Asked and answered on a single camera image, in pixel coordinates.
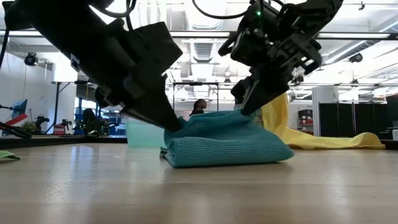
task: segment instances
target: table surface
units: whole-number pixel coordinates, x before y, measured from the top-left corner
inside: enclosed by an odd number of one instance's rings
[[[0,223],[398,223],[398,152],[296,151],[259,166],[173,169],[159,149],[13,149]]]

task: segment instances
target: yellow fabric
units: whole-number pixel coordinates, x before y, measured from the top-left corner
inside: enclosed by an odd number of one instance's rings
[[[385,149],[372,133],[362,133],[353,138],[315,137],[287,126],[287,95],[283,94],[261,108],[264,127],[278,135],[285,144],[298,149]]]

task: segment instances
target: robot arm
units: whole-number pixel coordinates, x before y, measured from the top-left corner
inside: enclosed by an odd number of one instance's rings
[[[164,22],[125,31],[123,13],[106,11],[113,0],[15,0],[2,2],[8,30],[35,28],[82,70],[99,88],[102,107],[121,105],[121,113],[170,131],[180,129],[165,95],[163,72],[182,55]],[[250,66],[252,75],[232,94],[243,99],[243,114],[251,114],[289,89],[292,71],[305,74],[321,64],[320,44],[312,37],[332,20],[343,0],[307,0],[284,4],[281,11],[263,1],[250,1],[237,32],[219,54]],[[105,24],[91,9],[113,17]]]
[[[91,4],[106,12],[112,2],[16,0],[2,4],[7,29],[38,30],[71,60],[75,70],[98,84],[96,97],[101,106],[121,105],[128,116],[171,131],[180,129],[161,74],[182,51],[163,22],[125,31],[122,19],[107,25],[90,9]]]
[[[231,93],[251,114],[289,89],[297,67],[308,75],[322,62],[321,45],[313,39],[336,15],[343,0],[307,0],[283,4],[277,11],[270,4],[251,1],[237,32],[220,47],[221,56],[250,67],[252,75],[241,80]]]

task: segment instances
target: person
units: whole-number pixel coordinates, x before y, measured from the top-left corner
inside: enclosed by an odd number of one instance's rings
[[[193,104],[193,110],[189,116],[192,116],[194,114],[205,113],[204,109],[206,109],[206,107],[207,107],[206,100],[204,99],[196,100],[196,102],[194,102]]]
[[[83,124],[85,125],[85,134],[101,128],[101,121],[95,116],[94,111],[90,108],[83,111]]]

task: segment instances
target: folded towel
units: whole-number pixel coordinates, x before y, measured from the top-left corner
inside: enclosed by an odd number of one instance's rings
[[[292,150],[275,134],[240,111],[196,114],[179,118],[182,129],[165,131],[165,158],[173,167],[264,164],[289,159]]]
[[[0,159],[21,159],[19,156],[9,152],[9,151],[0,151]]]

